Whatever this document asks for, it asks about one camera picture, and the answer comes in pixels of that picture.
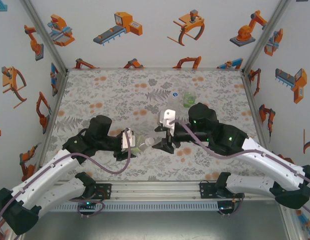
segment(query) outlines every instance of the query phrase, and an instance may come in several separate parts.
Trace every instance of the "gray floor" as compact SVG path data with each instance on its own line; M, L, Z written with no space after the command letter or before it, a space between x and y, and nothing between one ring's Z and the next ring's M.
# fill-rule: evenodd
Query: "gray floor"
M277 204L246 201L240 212L105 212L91 219L48 213L25 240L284 240Z

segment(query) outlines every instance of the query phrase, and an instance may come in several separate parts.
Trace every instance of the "plastic bottle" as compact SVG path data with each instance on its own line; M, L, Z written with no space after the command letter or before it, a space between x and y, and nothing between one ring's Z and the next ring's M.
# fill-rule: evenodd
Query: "plastic bottle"
M190 108L195 104L196 93L193 90L188 90L184 93L184 107Z
M143 152L147 147L151 147L155 144L153 137L136 136L136 146L131 148L132 154Z
M167 109L176 111L176 118L180 116L180 108L182 106L183 99L177 92L172 91L168 97Z

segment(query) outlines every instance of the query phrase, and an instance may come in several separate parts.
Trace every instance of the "white wall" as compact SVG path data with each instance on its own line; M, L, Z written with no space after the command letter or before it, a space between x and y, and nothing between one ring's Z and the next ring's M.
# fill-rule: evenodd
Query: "white wall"
M73 29L74 42L67 46L56 46L68 68L82 58L96 67L122 68L127 61L136 58L144 67L173 67L185 57L202 56L199 67L217 67L228 60L249 57L256 42L237 47L229 41L238 30L250 22L250 15L257 10L267 21L277 0L32 0L44 24L52 14L62 17ZM197 41L184 36L185 46L168 39L178 39L180 27L173 23L191 10L205 19L205 30ZM143 34L133 33L116 37L104 46L93 42L93 38L115 25L114 13L127 12L134 21L143 26ZM199 28L191 31L196 35ZM258 40L262 33L256 25L253 37Z
M30 47L30 38L25 34L24 25L33 27L32 22L19 1L5 0L7 12L0 12L0 189L11 189L21 183L22 170L19 154L26 153L38 142L43 142L45 135L36 113L36 102L41 91L51 108L56 104L57 95L52 97L50 68L52 57L44 46L44 58L35 61L35 53ZM38 43L43 43L34 33ZM2 86L1 67L14 66L24 76L27 86L20 90L20 95L27 100L14 109L19 102L12 91L3 93L8 86ZM48 110L41 105L41 111L47 115ZM28 164L34 164L42 150L40 145L35 157Z
M270 147L298 165L310 165L310 147L303 154L303 129L306 129L306 142L310 141L310 1L292 1L275 30L283 28L283 38L273 56L262 52L253 70L261 69L260 91L256 104L272 108L274 117ZM307 73L304 98L293 102L293 92L275 80L275 69L281 69L294 76L300 68ZM255 91L256 81L252 83ZM266 123L265 134L268 135Z

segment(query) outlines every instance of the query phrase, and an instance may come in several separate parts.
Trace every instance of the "patterned tablecloth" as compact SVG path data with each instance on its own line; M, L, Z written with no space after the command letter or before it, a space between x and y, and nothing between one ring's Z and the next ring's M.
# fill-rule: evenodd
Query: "patterned tablecloth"
M238 71L199 70L73 70L50 139L45 163L61 149L68 138L87 128L92 117L105 115L113 123L109 135L116 136L125 127L135 135L153 136L159 142L164 132L155 133L157 115L166 109L172 92L194 89L196 103L214 109L221 123L234 125L257 139L250 108ZM187 116L187 108L182 109ZM112 152L99 151L93 157L116 171L126 161L116 162ZM192 143L182 143L175 154L148 148L132 158L128 169L119 175L108 174L89 161L66 175L69 180L85 171L95 180L191 181L215 180L220 172L259 175L251 166L235 159L217 160Z

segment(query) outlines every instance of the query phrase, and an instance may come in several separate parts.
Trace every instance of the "bottle cap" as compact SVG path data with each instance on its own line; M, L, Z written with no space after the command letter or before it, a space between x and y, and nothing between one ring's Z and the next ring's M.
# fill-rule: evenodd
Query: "bottle cap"
M153 137L148 137L145 139L145 144L149 147L155 144L155 140Z

